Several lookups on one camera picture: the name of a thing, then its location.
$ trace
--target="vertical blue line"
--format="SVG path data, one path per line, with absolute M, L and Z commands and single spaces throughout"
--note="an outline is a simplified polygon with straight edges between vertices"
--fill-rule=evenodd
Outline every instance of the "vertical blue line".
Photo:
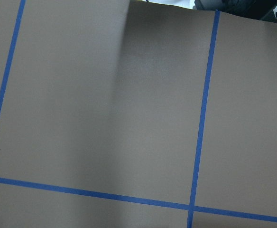
M 187 228 L 192 227 L 193 216 L 194 216 L 194 205 L 195 205 L 197 181 L 198 181 L 199 169 L 200 169 L 200 159 L 201 159 L 201 151 L 202 151 L 202 143 L 203 143 L 207 98 L 208 98 L 210 76 L 211 76 L 212 63 L 213 63 L 213 55 L 214 55 L 214 49 L 215 49 L 215 41 L 216 41 L 216 35 L 218 32 L 218 26 L 219 26 L 219 19 L 220 19 L 220 12 L 216 11 L 214 15 L 214 21 L 213 21 L 213 27 L 212 27 L 211 42 L 210 42 L 204 90 L 203 90 L 199 132 L 197 136 L 195 160 L 194 160 L 194 173 L 192 177 L 189 211 L 188 211 L 188 218 L 187 218 Z
M 5 72 L 4 72 L 4 76 L 3 76 L 1 87 L 0 87 L 0 111 L 1 111 L 1 107 L 2 107 L 2 102 L 4 100 L 4 96 L 5 96 L 5 91 L 6 91 L 6 87 L 7 87 L 7 83 L 8 83 L 9 73 L 10 73 L 11 64 L 12 64 L 12 60 L 13 60 L 13 54 L 14 54 L 14 50 L 15 50 L 15 46 L 16 46 L 18 31 L 19 31 L 19 27 L 20 27 L 21 17 L 23 15 L 25 3 L 26 3 L 26 0 L 21 0 L 20 4 L 19 4 L 19 8 L 18 8 L 13 36 L 12 36 L 10 49 L 9 49 L 9 53 L 8 53 L 8 58 L 7 58 L 7 62 L 6 62 Z

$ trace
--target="blue line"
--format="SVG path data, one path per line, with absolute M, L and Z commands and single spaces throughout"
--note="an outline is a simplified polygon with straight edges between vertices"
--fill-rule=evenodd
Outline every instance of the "blue line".
M 214 208 L 205 208 L 205 207 L 195 206 L 194 211 L 210 213 L 210 214 L 217 214 L 217 215 L 239 217 L 239 218 L 246 218 L 246 219 L 256 219 L 256 220 L 262 220 L 262 221 L 277 222 L 277 217 L 274 217 L 274 216 L 250 214 L 250 213 L 237 212 L 237 211 L 231 211 L 231 210 L 222 210 L 222 209 L 214 209 Z
M 164 208 L 174 208 L 174 209 L 182 209 L 182 210 L 188 210 L 189 208 L 189 205 L 181 204 L 181 203 L 172 203 L 172 202 L 166 202 L 166 201 L 160 201 L 160 200 L 154 200 L 154 199 L 144 199 L 144 198 L 115 195 L 115 194 L 96 192 L 96 191 L 66 188 L 66 187 L 60 187 L 55 185 L 39 184 L 39 183 L 33 183 L 28 181 L 6 179 L 1 177 L 0 177 L 0 183 L 33 188 L 33 189 L 42 189 L 42 190 L 63 192 L 63 193 L 69 193 L 69 194 L 75 194 L 75 195 L 97 197 L 97 198 L 103 198 L 103 199 L 109 199 L 109 200 L 147 204 L 147 205 L 159 206 Z
M 191 194 L 190 194 L 190 202 L 189 202 L 190 209 L 188 211 L 188 218 L 187 218 L 187 228 L 192 227 L 192 221 L 194 216 L 193 208 L 195 204 L 197 181 L 198 181 L 199 169 L 200 169 L 208 90 L 209 90 L 209 84 L 210 84 L 210 76 L 211 76 L 211 70 L 212 70 L 213 55 L 214 55 L 214 49 L 215 49 L 216 35 L 218 32 L 219 20 L 220 20 L 220 12 L 216 11 L 214 15 L 214 21 L 213 21 L 213 27 L 212 27 L 211 42 L 209 47 L 209 55 L 208 55 L 204 90 L 203 90 L 199 132 L 197 136 L 196 151 L 195 151 L 194 173 L 192 177 Z
M 13 60 L 13 54 L 14 54 L 14 50 L 15 50 L 15 46 L 16 46 L 18 31 L 19 31 L 19 27 L 20 27 L 21 17 L 23 15 L 25 3 L 26 3 L 26 0 L 20 1 L 19 9 L 18 9 L 16 21 L 15 21 L 13 36 L 12 36 L 12 40 L 11 40 L 11 44 L 10 44 L 6 67 L 5 67 L 5 72 L 4 72 L 4 76 L 3 76 L 1 87 L 0 87 L 0 111 L 1 111 L 1 107 L 2 107 L 2 102 L 4 100 L 4 96 L 5 96 L 5 91 L 6 91 L 6 87 L 7 87 L 7 83 L 8 83 L 9 73 L 10 73 L 11 64 L 12 64 L 12 60 Z

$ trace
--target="blue tape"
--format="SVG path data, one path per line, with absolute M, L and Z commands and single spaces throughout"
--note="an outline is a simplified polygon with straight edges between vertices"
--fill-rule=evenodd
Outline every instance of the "blue tape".
M 198 136 L 197 136 L 195 160 L 194 160 L 194 173 L 193 173 L 193 178 L 192 178 L 191 194 L 190 194 L 190 202 L 189 202 L 190 208 L 188 211 L 188 218 L 187 218 L 187 228 L 192 227 L 192 221 L 193 221 L 193 216 L 194 216 L 194 205 L 195 205 L 197 181 L 198 181 L 199 169 L 200 169 L 200 160 L 201 160 L 201 151 L 202 151 L 202 143 L 203 143 L 203 133 L 204 133 L 204 125 L 205 125 L 207 98 L 208 98 L 210 76 L 211 76 L 211 70 L 212 70 L 215 41 L 216 41 L 216 36 L 217 36 L 217 32 L 218 32 L 219 20 L 220 20 L 220 12 L 216 11 L 215 15 L 214 15 L 214 21 L 213 21 L 213 27 L 212 27 L 211 42 L 210 42 L 210 47 L 209 47 L 209 55 L 208 55 L 204 90 L 203 90 L 199 132 L 198 132 Z
M 39 183 L 33 183 L 33 182 L 28 182 L 28 181 L 6 179 L 6 178 L 1 178 L 1 177 L 0 177 L 0 183 L 16 185 L 16 186 L 21 186 L 21 187 L 27 187 L 27 188 L 33 188 L 33 189 L 42 189 L 42 190 L 48 190 L 48 191 L 70 193 L 70 194 L 75 194 L 75 195 L 97 197 L 97 198 L 103 198 L 103 199 L 109 199 L 109 200 L 118 200 L 118 201 L 138 203 L 138 204 L 147 204 L 147 205 L 164 207 L 164 208 L 174 208 L 174 209 L 182 209 L 182 210 L 188 210 L 188 208 L 189 208 L 189 205 L 181 204 L 181 203 L 172 203 L 172 202 L 166 202 L 166 201 L 160 201 L 160 200 L 154 200 L 154 199 L 144 199 L 144 198 L 115 195 L 115 194 L 96 192 L 96 191 L 66 188 L 66 187 L 60 187 L 60 186 L 55 186 L 55 185 L 39 184 Z
M 250 214 L 250 213 L 237 212 L 237 211 L 231 211 L 231 210 L 222 210 L 222 209 L 195 206 L 194 211 L 216 214 L 216 215 L 226 215 L 226 216 L 232 216 L 232 217 L 246 218 L 246 219 L 256 219 L 256 220 L 262 220 L 262 221 L 277 222 L 277 217 L 274 217 L 274 216 Z
M 21 22 L 21 18 L 23 15 L 25 3 L 26 3 L 26 0 L 21 0 L 20 4 L 19 4 L 19 8 L 18 8 L 13 36 L 12 36 L 10 49 L 9 49 L 9 53 L 8 53 L 8 58 L 7 58 L 7 62 L 6 62 L 5 72 L 4 72 L 4 76 L 3 76 L 1 87 L 0 87 L 0 111 L 1 111 L 1 107 L 2 107 L 2 102 L 4 100 L 4 96 L 5 96 L 5 91 L 6 91 L 6 87 L 7 87 L 7 83 L 8 83 L 9 73 L 10 73 L 11 64 L 12 64 L 12 60 L 13 60 L 13 54 L 14 54 L 14 50 L 15 50 L 15 46 L 16 46 L 16 41 L 17 41 L 17 37 L 18 37 L 20 22 Z

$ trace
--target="blue tape strip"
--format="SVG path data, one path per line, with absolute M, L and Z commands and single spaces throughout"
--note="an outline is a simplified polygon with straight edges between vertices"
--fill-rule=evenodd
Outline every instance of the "blue tape strip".
M 190 202 L 189 202 L 190 209 L 188 211 L 188 218 L 187 218 L 187 228 L 192 227 L 192 221 L 193 221 L 193 216 L 194 216 L 193 209 L 194 209 L 194 204 L 195 204 L 197 181 L 198 181 L 199 169 L 200 169 L 200 160 L 201 160 L 201 151 L 202 151 L 202 143 L 203 143 L 203 133 L 204 133 L 204 124 L 205 124 L 205 116 L 206 116 L 207 98 L 208 98 L 210 76 L 211 76 L 211 70 L 212 70 L 215 41 L 216 41 L 216 36 L 217 36 L 217 32 L 218 32 L 219 20 L 220 20 L 220 12 L 216 11 L 215 15 L 214 15 L 214 21 L 213 21 L 213 27 L 212 27 L 211 42 L 210 42 L 210 47 L 209 47 L 209 55 L 208 55 L 204 90 L 203 90 L 199 132 L 198 132 L 198 136 L 197 136 L 196 151 L 195 151 L 194 173 L 193 173 L 193 178 L 192 178 L 191 194 L 190 194 Z
M 20 4 L 19 4 L 19 8 L 18 8 L 13 36 L 12 36 L 10 49 L 9 49 L 9 53 L 8 53 L 8 58 L 7 58 L 7 62 L 6 62 L 5 72 L 4 72 L 4 76 L 3 76 L 1 87 L 0 87 L 0 111 L 1 111 L 1 107 L 2 107 L 2 102 L 4 100 L 4 96 L 5 96 L 5 91 L 6 91 L 6 87 L 7 87 L 7 83 L 8 83 L 9 73 L 10 73 L 11 64 L 12 64 L 12 60 L 13 60 L 13 54 L 14 54 L 14 50 L 15 50 L 15 46 L 16 46 L 21 17 L 23 15 L 25 3 L 26 3 L 26 0 L 21 0 Z
M 274 216 L 249 214 L 249 213 L 236 212 L 231 210 L 222 210 L 222 209 L 195 206 L 194 211 L 216 214 L 216 215 L 226 215 L 226 216 L 232 216 L 232 217 L 246 218 L 246 219 L 256 219 L 256 220 L 262 220 L 262 221 L 277 222 L 277 217 L 274 217 Z
M 152 206 L 159 206 L 164 208 L 174 208 L 174 209 L 182 209 L 188 210 L 189 205 L 181 204 L 181 203 L 172 203 L 154 199 L 144 199 L 144 198 L 137 198 L 131 196 L 122 196 L 122 195 L 115 195 L 103 192 L 96 192 L 96 191 L 87 191 L 81 189 L 73 189 L 73 188 L 66 188 L 60 187 L 55 185 L 48 185 L 48 184 L 39 184 L 33 183 L 28 181 L 21 181 L 21 180 L 12 180 L 0 177 L 0 183 L 2 184 L 9 184 L 9 185 L 16 185 L 21 187 L 33 188 L 33 189 L 42 189 L 42 190 L 49 190 L 49 191 L 57 191 L 63 193 L 70 193 L 75 195 L 82 195 L 82 196 L 90 196 L 90 197 L 97 197 L 109 200 L 118 200 L 118 201 L 125 201 L 131 203 L 139 203 L 139 204 L 147 204 Z

